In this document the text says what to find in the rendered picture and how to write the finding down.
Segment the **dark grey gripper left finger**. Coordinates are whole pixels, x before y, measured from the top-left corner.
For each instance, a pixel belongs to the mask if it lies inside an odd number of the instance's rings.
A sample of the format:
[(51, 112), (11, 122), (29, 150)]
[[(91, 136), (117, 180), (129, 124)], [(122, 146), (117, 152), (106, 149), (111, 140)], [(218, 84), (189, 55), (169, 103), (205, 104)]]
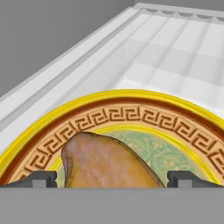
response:
[(34, 171), (23, 180), (3, 185), (3, 188), (56, 188), (56, 171)]

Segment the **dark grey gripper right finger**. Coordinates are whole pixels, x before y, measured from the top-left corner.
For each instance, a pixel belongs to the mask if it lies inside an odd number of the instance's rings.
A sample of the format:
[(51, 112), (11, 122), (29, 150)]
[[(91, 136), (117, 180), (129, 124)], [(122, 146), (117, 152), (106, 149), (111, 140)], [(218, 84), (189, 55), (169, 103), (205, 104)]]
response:
[(221, 185), (206, 181), (191, 171), (168, 171), (168, 188), (217, 188)]

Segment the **brown chicken drumstick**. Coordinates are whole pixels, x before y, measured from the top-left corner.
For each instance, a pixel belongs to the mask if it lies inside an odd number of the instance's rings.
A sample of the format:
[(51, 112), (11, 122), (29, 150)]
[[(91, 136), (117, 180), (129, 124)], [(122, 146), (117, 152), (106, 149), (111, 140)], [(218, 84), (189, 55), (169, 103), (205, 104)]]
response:
[(127, 144), (110, 136), (78, 133), (63, 147), (61, 158), (66, 188), (165, 188)]

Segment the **white fridge shelf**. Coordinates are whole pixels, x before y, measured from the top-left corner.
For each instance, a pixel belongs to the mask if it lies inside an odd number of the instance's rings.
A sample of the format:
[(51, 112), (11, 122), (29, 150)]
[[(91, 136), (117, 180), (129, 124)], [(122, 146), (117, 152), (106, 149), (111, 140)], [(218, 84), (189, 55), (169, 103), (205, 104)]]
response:
[(0, 98), (0, 155), (49, 111), (119, 88), (175, 95), (224, 119), (224, 10), (124, 10)]

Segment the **yellow rimmed patterned plate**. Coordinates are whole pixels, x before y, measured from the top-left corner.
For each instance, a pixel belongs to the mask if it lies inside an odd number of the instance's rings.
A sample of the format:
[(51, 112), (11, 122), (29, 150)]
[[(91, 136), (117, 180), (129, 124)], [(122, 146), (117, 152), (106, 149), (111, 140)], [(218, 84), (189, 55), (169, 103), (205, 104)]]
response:
[(0, 156), (0, 186), (35, 171), (62, 171), (60, 153), (79, 132), (126, 143), (162, 181), (189, 170), (224, 186), (224, 120), (175, 96), (111, 90), (70, 101), (38, 119)]

